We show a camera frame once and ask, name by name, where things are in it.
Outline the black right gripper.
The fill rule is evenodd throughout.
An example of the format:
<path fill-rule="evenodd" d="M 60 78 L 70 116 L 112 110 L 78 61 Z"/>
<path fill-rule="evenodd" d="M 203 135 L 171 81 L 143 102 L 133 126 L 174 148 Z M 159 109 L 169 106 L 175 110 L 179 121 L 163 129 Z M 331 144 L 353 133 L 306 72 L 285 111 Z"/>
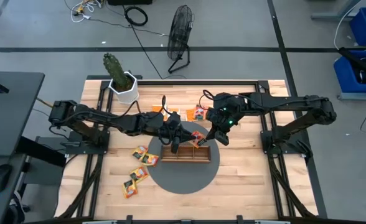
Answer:
<path fill-rule="evenodd" d="M 223 133 L 229 132 L 237 124 L 236 119 L 227 110 L 217 110 L 215 108 L 209 108 L 207 110 L 206 120 L 212 123 L 205 137 L 206 140 L 214 139 L 217 131 Z"/>

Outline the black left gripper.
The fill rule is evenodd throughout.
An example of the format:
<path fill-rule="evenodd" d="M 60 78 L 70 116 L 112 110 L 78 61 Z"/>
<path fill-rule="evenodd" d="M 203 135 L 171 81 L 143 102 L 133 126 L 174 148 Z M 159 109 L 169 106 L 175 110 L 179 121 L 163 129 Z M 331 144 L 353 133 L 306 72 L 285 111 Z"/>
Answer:
<path fill-rule="evenodd" d="M 192 133 L 198 130 L 198 124 L 182 123 L 181 125 L 181 116 L 176 111 L 173 111 L 166 121 L 161 112 L 154 112 L 154 118 L 160 121 L 161 127 L 157 130 L 157 136 L 162 144 L 180 144 L 181 141 L 196 139 Z"/>

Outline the red tea packet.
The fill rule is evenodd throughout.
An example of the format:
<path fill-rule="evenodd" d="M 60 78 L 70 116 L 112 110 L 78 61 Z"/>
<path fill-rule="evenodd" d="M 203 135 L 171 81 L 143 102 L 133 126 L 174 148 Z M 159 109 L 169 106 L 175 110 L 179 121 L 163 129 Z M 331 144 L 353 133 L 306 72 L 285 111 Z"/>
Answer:
<path fill-rule="evenodd" d="M 207 107 L 201 107 L 200 105 L 196 105 L 194 111 L 194 118 L 197 121 L 202 121 L 206 119 Z"/>
<path fill-rule="evenodd" d="M 207 142 L 206 136 L 200 133 L 199 131 L 194 131 L 192 133 L 192 137 L 194 138 L 191 139 L 189 143 L 191 143 L 196 148 L 199 148 L 200 146 L 204 145 Z"/>

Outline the wooden compartment tray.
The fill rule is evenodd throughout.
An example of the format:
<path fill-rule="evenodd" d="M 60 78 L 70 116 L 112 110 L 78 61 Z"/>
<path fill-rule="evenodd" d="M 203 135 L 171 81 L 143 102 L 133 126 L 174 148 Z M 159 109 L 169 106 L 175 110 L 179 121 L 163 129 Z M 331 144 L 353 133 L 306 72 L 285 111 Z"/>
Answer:
<path fill-rule="evenodd" d="M 198 148 L 188 145 L 179 146 L 176 153 L 173 153 L 169 147 L 161 149 L 161 160 L 163 162 L 182 162 L 182 163 L 210 163 L 210 146 L 200 146 Z"/>

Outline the round grey woven placemat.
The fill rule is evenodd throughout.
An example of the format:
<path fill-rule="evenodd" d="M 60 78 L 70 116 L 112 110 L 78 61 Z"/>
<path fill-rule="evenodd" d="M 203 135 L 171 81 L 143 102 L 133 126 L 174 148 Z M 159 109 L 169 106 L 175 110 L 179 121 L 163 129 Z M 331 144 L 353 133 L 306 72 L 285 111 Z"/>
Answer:
<path fill-rule="evenodd" d="M 153 181 L 162 189 L 175 194 L 191 194 L 208 186 L 216 177 L 220 165 L 220 151 L 216 140 L 205 143 L 210 147 L 210 163 L 159 161 L 148 167 Z"/>

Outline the green cactus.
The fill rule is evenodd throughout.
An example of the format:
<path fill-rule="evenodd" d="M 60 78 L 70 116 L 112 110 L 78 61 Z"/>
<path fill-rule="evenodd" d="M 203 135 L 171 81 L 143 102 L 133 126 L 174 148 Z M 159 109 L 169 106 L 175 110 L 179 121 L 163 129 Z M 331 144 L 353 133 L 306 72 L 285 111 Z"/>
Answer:
<path fill-rule="evenodd" d="M 103 56 L 103 65 L 113 80 L 111 85 L 116 91 L 128 91 L 133 86 L 132 79 L 124 73 L 119 60 L 111 53 Z"/>

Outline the black floor fan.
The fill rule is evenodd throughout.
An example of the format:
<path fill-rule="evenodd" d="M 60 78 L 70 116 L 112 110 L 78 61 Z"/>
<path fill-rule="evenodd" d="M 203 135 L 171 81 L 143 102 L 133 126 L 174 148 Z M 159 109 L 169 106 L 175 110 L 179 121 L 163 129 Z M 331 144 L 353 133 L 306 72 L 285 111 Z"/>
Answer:
<path fill-rule="evenodd" d="M 193 26 L 192 17 L 191 8 L 188 5 L 179 6 L 174 14 L 167 44 L 167 56 L 174 61 L 168 69 L 170 74 L 190 64 L 190 47 L 188 41 Z M 187 52 L 186 64 L 174 68 L 174 65 L 179 60 L 182 60 L 185 52 Z"/>

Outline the black cabinet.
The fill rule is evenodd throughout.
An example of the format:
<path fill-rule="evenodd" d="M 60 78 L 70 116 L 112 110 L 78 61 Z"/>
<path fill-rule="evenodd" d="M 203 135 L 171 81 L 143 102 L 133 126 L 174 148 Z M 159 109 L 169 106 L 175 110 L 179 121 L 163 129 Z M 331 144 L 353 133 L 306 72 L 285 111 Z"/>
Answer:
<path fill-rule="evenodd" d="M 118 5 L 145 5 L 152 4 L 153 0 L 107 0 L 112 6 Z"/>

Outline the black desk beam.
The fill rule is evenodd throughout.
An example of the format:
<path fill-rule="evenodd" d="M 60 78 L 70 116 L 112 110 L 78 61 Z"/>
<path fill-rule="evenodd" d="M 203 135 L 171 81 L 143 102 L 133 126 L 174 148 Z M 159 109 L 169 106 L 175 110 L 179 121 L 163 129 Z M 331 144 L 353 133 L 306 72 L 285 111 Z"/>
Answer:
<path fill-rule="evenodd" d="M 25 137 L 20 138 L 16 152 L 27 154 L 28 156 L 59 167 L 65 167 L 67 160 L 62 153 Z"/>

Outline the grey dolly plate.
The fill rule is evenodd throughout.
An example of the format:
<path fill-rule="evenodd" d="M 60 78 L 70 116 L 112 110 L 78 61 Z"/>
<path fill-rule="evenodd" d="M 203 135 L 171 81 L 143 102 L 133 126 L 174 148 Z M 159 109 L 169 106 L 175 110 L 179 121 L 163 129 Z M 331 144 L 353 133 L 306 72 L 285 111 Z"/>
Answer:
<path fill-rule="evenodd" d="M 338 100 L 366 100 L 366 93 L 344 93 L 337 95 Z"/>

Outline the grey metal table leg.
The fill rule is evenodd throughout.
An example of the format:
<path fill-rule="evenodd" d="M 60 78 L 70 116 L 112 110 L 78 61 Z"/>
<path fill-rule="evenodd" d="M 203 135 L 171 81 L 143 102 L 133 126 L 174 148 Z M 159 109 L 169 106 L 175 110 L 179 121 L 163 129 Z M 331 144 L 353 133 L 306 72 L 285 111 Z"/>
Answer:
<path fill-rule="evenodd" d="M 352 12 L 354 8 L 361 2 L 361 0 L 347 0 L 346 3 L 337 12 L 315 12 L 310 18 L 312 20 L 339 20 L 342 18 L 353 18 L 356 13 Z"/>

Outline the black computer mouse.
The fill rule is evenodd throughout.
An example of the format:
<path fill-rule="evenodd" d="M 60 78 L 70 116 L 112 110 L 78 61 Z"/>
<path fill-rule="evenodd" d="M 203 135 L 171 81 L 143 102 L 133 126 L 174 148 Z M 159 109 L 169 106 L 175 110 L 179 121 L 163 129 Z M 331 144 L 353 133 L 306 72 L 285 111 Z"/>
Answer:
<path fill-rule="evenodd" d="M 9 164 L 0 165 L 0 192 L 2 192 L 6 188 L 11 172 L 12 172 L 12 165 Z"/>

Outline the black aluminium table frame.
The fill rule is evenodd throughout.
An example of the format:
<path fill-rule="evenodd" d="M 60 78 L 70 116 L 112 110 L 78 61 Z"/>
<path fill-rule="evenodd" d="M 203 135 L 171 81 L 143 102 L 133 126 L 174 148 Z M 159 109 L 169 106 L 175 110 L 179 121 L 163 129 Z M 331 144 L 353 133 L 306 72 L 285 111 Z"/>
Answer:
<path fill-rule="evenodd" d="M 254 80 L 139 80 L 139 105 L 142 111 L 150 111 L 166 96 L 167 107 L 180 109 L 182 119 L 185 111 L 199 102 L 202 90 L 216 95 L 255 91 Z M 251 220 L 278 219 L 271 174 L 266 154 L 261 150 L 261 118 L 246 116 L 229 132 L 230 144 L 219 142 L 220 165 L 215 178 L 208 186 L 192 194 L 175 194 L 161 188 L 154 175 L 138 184 L 138 194 L 123 197 L 122 183 L 128 180 L 128 172 L 141 166 L 130 155 L 139 145 L 148 146 L 150 136 L 128 137 L 111 129 L 108 153 L 104 156 L 100 183 L 95 202 L 96 220 L 126 220 L 132 215 L 132 223 L 236 223 L 237 215 L 243 222 Z M 81 189 L 86 156 L 76 157 L 66 167 L 59 190 L 55 217 L 66 211 Z M 326 209 L 321 208 L 316 185 L 311 180 L 311 163 L 299 154 L 285 154 L 284 161 L 289 184 L 293 192 L 313 214 L 325 218 Z"/>

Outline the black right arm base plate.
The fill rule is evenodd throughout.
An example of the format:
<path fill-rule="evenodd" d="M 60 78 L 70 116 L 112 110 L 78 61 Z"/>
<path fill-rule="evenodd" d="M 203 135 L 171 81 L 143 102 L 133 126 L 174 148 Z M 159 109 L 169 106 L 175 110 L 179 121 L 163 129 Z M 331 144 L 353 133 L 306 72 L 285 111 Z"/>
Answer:
<path fill-rule="evenodd" d="M 311 148 L 302 140 L 301 134 L 291 135 L 287 139 L 274 140 L 271 131 L 262 131 L 261 142 L 265 154 L 312 154 Z"/>

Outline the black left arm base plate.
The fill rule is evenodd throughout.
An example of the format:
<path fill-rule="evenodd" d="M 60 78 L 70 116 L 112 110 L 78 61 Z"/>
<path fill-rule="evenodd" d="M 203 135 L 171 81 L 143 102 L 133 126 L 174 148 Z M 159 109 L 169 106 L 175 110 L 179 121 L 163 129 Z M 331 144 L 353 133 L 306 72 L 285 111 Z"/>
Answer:
<path fill-rule="evenodd" d="M 67 154 L 106 154 L 110 141 L 109 131 L 100 131 L 100 139 L 98 142 L 92 141 L 89 138 L 72 131 L 68 142 L 62 142 L 65 146 Z"/>

